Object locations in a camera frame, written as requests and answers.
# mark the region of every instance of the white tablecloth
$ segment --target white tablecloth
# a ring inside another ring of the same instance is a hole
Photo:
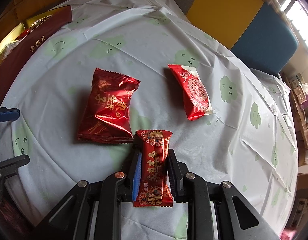
[[[31,160],[6,183],[24,215],[36,225],[75,183],[105,179],[127,156],[130,145],[75,137],[98,67],[141,81],[130,106],[133,132],[173,132],[170,147],[179,161],[207,181],[231,181],[279,234],[293,204],[298,161],[293,124],[285,122],[270,87],[192,26],[173,0],[66,4],[73,22],[33,54],[3,102],[19,108],[20,118],[0,124],[0,161],[22,152]],[[214,114],[187,120],[182,90],[167,67],[173,63],[196,67]],[[283,83],[272,88],[288,97]],[[288,104],[286,111],[290,118]],[[121,215],[122,239],[186,237],[187,204],[123,203]]]

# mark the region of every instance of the blue cushion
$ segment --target blue cushion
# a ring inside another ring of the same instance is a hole
[[[277,74],[297,46],[298,40],[291,29],[264,3],[231,51],[248,67]]]

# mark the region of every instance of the wrapped candy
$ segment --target wrapped candy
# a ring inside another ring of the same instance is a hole
[[[183,88],[183,102],[187,119],[193,121],[212,114],[210,100],[195,67],[168,65]]]
[[[173,206],[173,198],[166,183],[165,159],[172,133],[164,130],[139,130],[143,140],[142,176],[134,207]]]
[[[135,78],[97,68],[78,140],[132,143],[128,107],[139,84]]]

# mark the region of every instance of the bright window light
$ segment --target bright window light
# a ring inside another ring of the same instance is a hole
[[[308,16],[298,1],[295,1],[286,16],[299,31],[308,47]]]
[[[282,5],[281,5],[281,11],[285,11],[287,6],[289,5],[289,3],[291,2],[292,0],[286,0]]]

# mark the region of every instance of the red and white candy wrapper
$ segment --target red and white candy wrapper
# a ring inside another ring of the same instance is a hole
[[[142,176],[134,207],[172,207],[173,198],[168,188],[166,157],[172,133],[164,130],[139,130],[143,140]]]
[[[128,107],[139,84],[135,78],[97,68],[93,75],[92,92],[78,129],[78,140],[132,143]]]
[[[187,119],[193,121],[212,114],[210,99],[195,67],[168,65],[183,88],[183,102]]]

